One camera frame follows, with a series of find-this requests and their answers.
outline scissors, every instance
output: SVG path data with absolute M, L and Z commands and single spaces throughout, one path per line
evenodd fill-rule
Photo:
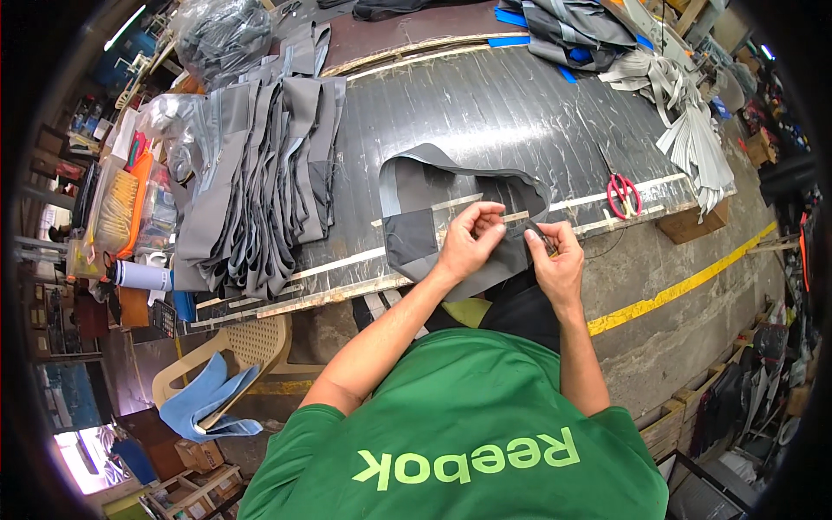
M 636 186 L 632 183 L 630 179 L 627 179 L 625 176 L 620 175 L 615 168 L 612 167 L 612 163 L 610 162 L 609 156 L 601 148 L 601 145 L 598 145 L 598 150 L 601 152 L 601 157 L 604 158 L 604 162 L 607 164 L 607 169 L 610 171 L 610 181 L 607 182 L 607 202 L 610 203 L 610 207 L 612 208 L 612 212 L 616 214 L 618 218 L 621 220 L 630 219 L 634 216 L 638 216 L 641 214 L 641 196 L 638 194 L 638 190 Z M 618 205 L 615 202 L 615 199 L 612 197 L 612 192 L 615 191 L 618 197 Z M 636 196 L 636 209 L 633 210 L 632 204 L 630 204 L 630 191 L 632 194 Z
M 292 12 L 295 12 L 298 9 L 300 9 L 300 2 L 298 0 L 284 5 L 280 9 L 280 20 L 278 20 L 277 25 L 280 25 L 286 19 L 286 17 L 288 17 Z

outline concrete floor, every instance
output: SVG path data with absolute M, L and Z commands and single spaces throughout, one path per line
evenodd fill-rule
M 723 127 L 723 148 L 735 175 L 737 195 L 730 199 L 728 225 L 683 245 L 674 245 L 652 223 L 591 238 L 584 244 L 588 259 L 583 276 L 587 319 L 595 319 L 681 282 L 730 254 L 774 219 L 759 192 L 756 169 L 737 144 L 741 123 Z M 783 295 L 783 275 L 773 254 L 747 255 L 715 278 L 639 318 L 593 338 L 612 402 L 634 418 L 655 408 L 712 364 L 759 312 L 768 295 Z M 293 315 L 290 362 L 325 363 L 357 330 L 350 302 Z M 206 337 L 181 340 L 183 353 Z M 176 360 L 170 340 L 131 344 L 112 334 L 105 363 L 117 387 L 116 409 L 122 414 L 151 404 L 155 373 Z M 306 379 L 297 376 L 294 379 Z M 260 420 L 265 431 L 250 438 L 225 438 L 226 459 L 252 474 L 260 464 L 268 437 L 280 431 L 300 403 L 300 395 L 247 395 L 236 406 L 241 417 Z

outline workbench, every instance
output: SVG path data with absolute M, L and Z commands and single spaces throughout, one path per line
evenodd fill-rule
M 479 5 L 493 8 L 489 4 Z M 345 36 L 333 30 L 332 45 Z M 575 76 L 577 82 L 569 83 L 524 46 L 488 45 L 417 54 L 348 76 L 334 145 L 335 223 L 329 238 L 297 248 L 298 266 L 276 301 L 244 296 L 201 301 L 197 320 L 181 322 L 180 334 L 411 283 L 387 265 L 378 175 L 387 158 L 424 142 L 460 166 L 519 168 L 544 180 L 552 188 L 547 221 L 569 220 L 581 238 L 697 207 L 688 176 L 654 144 L 665 131 L 655 106 L 632 92 L 612 90 L 595 74 Z M 618 172 L 636 183 L 643 203 L 638 217 L 620 220 L 609 210 L 609 173 L 598 145 Z M 732 186 L 726 196 L 733 193 Z M 431 196 L 440 236 L 476 200 L 505 203 L 508 233 L 521 232 L 515 228 L 525 208 L 502 183 L 437 176 Z

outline man's arm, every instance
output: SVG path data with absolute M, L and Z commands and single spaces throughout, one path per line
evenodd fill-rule
M 540 237 L 526 231 L 537 282 L 561 324 L 561 394 L 589 417 L 610 407 L 610 394 L 583 315 L 583 250 L 568 222 L 539 226 L 557 247 L 549 258 Z
M 442 298 L 483 266 L 506 233 L 499 216 L 505 209 L 497 202 L 477 202 L 454 219 L 433 270 L 335 355 L 300 406 L 322 403 L 344 415 L 355 411 L 396 365 Z

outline plastic chair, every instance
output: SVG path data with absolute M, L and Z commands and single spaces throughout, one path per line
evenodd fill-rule
M 171 388 L 171 383 L 206 363 L 215 352 L 224 350 L 233 352 L 240 370 L 258 364 L 260 372 L 248 386 L 199 422 L 201 428 L 208 429 L 266 374 L 308 374 L 324 369 L 325 365 L 322 364 L 288 363 L 291 345 L 292 319 L 288 314 L 279 314 L 220 329 L 216 336 L 182 356 L 182 359 L 165 367 L 153 378 L 153 401 L 157 408 L 161 408 L 165 401 L 180 390 Z

